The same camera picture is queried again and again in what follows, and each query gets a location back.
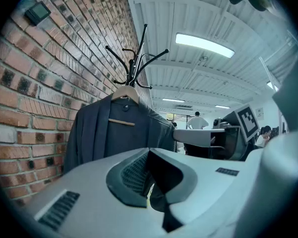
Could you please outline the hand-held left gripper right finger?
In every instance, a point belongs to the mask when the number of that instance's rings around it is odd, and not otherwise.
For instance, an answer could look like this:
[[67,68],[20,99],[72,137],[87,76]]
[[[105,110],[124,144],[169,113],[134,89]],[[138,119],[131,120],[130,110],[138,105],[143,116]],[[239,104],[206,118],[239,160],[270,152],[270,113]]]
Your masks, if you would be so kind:
[[149,238],[238,238],[241,212],[254,187],[262,150],[244,162],[150,149],[147,166],[164,193],[161,222]]

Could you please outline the dark wall-mounted control panel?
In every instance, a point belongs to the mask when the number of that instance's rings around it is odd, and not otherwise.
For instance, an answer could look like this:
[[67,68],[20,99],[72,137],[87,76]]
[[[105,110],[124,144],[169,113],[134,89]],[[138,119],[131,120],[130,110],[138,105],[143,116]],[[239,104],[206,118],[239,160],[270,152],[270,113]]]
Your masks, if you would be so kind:
[[37,26],[40,22],[46,19],[50,14],[51,14],[51,11],[46,7],[46,5],[42,1],[35,3],[24,13],[25,17],[34,26]]

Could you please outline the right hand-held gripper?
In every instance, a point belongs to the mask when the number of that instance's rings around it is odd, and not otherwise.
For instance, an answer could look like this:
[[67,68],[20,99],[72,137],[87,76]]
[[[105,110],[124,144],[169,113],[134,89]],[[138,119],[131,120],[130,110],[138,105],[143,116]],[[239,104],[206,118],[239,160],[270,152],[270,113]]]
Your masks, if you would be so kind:
[[210,158],[245,161],[254,150],[254,136],[259,125],[247,104],[224,118],[217,118],[212,129],[176,129],[173,139],[184,144],[210,147]]

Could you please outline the black metal coat rack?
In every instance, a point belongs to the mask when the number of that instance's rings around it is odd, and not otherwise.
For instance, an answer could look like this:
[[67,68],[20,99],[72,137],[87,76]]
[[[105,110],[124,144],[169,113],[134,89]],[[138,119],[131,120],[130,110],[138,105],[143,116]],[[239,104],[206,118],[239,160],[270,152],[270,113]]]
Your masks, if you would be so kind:
[[[139,82],[138,77],[141,74],[141,72],[149,64],[151,64],[153,61],[157,60],[158,58],[162,57],[163,55],[168,54],[169,49],[165,49],[163,52],[159,53],[156,56],[149,54],[149,53],[142,54],[147,28],[148,28],[148,25],[144,24],[142,38],[141,38],[140,46],[139,46],[139,49],[137,50],[137,52],[135,52],[134,50],[131,50],[131,49],[124,49],[124,48],[122,49],[122,51],[124,51],[124,52],[132,52],[134,55],[134,58],[129,61],[129,68],[127,68],[126,63],[109,46],[105,46],[105,49],[107,51],[109,51],[122,64],[123,68],[126,71],[126,75],[127,75],[127,78],[125,81],[120,82],[115,79],[114,83],[117,83],[120,85],[132,86],[132,87],[134,87],[135,84],[137,84],[141,88],[150,89],[150,90],[152,89],[152,86],[142,85]],[[150,56],[151,59],[148,62],[141,65],[143,62],[143,58],[146,56]]]

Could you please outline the dark grey jacket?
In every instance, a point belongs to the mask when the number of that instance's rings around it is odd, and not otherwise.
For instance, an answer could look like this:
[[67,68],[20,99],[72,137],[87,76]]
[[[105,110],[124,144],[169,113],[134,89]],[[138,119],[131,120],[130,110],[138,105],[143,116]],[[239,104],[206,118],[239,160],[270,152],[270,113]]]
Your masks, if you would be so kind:
[[143,101],[107,96],[82,107],[70,131],[64,173],[84,163],[139,148],[176,151],[174,126]]

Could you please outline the wooden clothes hanger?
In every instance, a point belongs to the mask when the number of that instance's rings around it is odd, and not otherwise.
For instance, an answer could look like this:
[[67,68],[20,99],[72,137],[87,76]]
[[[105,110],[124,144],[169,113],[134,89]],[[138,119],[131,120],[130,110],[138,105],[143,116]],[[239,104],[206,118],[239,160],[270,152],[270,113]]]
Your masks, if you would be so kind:
[[[119,89],[117,89],[112,94],[111,101],[113,102],[120,98],[125,98],[125,97],[130,98],[137,105],[139,104],[140,98],[139,98],[139,95],[138,95],[136,89],[129,85],[122,86]],[[132,122],[126,122],[126,121],[121,121],[121,120],[116,120],[116,119],[111,119],[111,118],[109,118],[108,121],[113,122],[113,123],[122,124],[122,125],[127,125],[127,126],[135,126],[135,124]]]

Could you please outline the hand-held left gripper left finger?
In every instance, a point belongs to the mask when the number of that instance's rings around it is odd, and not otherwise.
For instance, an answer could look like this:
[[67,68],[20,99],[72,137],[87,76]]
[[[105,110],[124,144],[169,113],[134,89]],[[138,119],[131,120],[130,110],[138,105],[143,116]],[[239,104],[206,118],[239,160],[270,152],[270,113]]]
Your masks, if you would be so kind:
[[35,238],[161,238],[162,224],[146,207],[126,205],[106,184],[109,171],[141,148],[80,165],[48,185],[25,207]]

